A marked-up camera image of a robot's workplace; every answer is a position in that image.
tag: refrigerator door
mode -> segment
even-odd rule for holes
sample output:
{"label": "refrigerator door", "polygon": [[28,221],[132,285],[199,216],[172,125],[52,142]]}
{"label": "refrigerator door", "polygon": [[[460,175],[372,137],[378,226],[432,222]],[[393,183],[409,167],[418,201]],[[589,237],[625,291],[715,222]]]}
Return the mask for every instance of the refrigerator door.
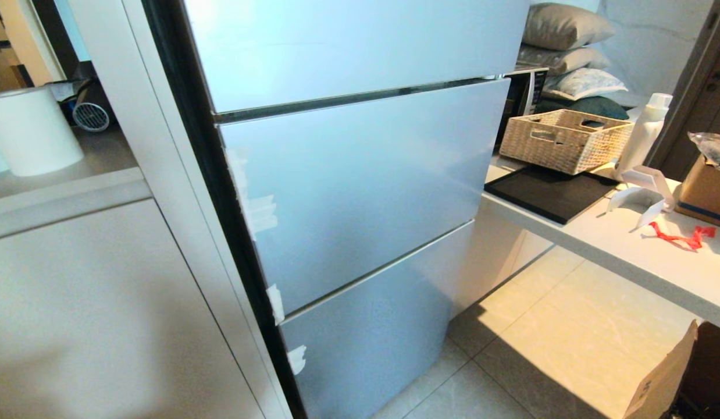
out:
{"label": "refrigerator door", "polygon": [[281,325],[309,417],[365,419],[437,359],[473,223]]}
{"label": "refrigerator door", "polygon": [[508,79],[222,125],[285,313],[474,218]]}
{"label": "refrigerator door", "polygon": [[215,112],[502,74],[528,0],[185,0]]}

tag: pillow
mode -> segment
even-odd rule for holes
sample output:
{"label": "pillow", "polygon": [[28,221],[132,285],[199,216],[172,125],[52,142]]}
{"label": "pillow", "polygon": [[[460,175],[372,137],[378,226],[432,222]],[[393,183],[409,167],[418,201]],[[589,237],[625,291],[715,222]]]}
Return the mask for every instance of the pillow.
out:
{"label": "pillow", "polygon": [[611,23],[589,10],[557,3],[530,6],[523,42],[567,51],[615,35]]}
{"label": "pillow", "polygon": [[609,73],[598,69],[576,69],[556,77],[546,77],[544,98],[567,99],[577,101],[581,98],[600,96],[628,88]]}
{"label": "pillow", "polygon": [[549,75],[560,75],[589,67],[605,69],[611,64],[608,58],[595,48],[577,48],[569,51],[554,51],[530,45],[520,45],[518,62],[532,66],[548,67]]}
{"label": "pillow", "polygon": [[557,109],[572,109],[573,111],[592,113],[613,119],[629,119],[626,110],[615,101],[603,96],[582,98],[576,102],[563,99],[544,99],[536,105],[536,113],[557,111]]}

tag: woven storage basket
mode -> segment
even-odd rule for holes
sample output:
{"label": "woven storage basket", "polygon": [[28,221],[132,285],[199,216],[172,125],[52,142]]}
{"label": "woven storage basket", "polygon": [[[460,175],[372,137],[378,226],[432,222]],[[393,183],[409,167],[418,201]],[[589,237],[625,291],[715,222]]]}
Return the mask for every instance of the woven storage basket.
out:
{"label": "woven storage basket", "polygon": [[518,116],[507,122],[500,154],[576,175],[618,157],[633,127],[569,109]]}

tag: basket handle hole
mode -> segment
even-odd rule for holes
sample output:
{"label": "basket handle hole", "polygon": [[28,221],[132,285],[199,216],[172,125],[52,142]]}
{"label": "basket handle hole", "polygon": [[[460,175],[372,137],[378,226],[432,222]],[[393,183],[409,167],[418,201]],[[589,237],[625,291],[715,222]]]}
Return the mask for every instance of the basket handle hole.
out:
{"label": "basket handle hole", "polygon": [[536,138],[536,140],[552,141],[552,143],[557,139],[556,133],[546,130],[531,130],[530,136],[531,138]]}
{"label": "basket handle hole", "polygon": [[603,127],[605,127],[605,124],[604,124],[604,122],[594,121],[592,119],[585,119],[580,123],[580,126],[592,128],[594,130],[600,130],[600,129],[603,129]]}

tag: red ribbon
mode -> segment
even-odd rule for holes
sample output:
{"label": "red ribbon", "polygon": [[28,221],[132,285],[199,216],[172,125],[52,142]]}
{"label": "red ribbon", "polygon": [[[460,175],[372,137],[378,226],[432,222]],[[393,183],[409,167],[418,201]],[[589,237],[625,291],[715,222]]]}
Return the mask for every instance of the red ribbon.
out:
{"label": "red ribbon", "polygon": [[701,238],[702,236],[707,237],[714,237],[717,233],[717,229],[713,226],[696,226],[695,229],[693,229],[693,236],[692,237],[682,237],[682,236],[668,236],[662,231],[660,231],[660,226],[657,225],[655,222],[651,222],[650,225],[652,228],[655,229],[655,233],[657,233],[657,236],[660,237],[660,239],[665,240],[666,242],[674,242],[676,240],[680,242],[684,242],[685,244],[688,244],[688,247],[690,247],[692,250],[701,249]]}

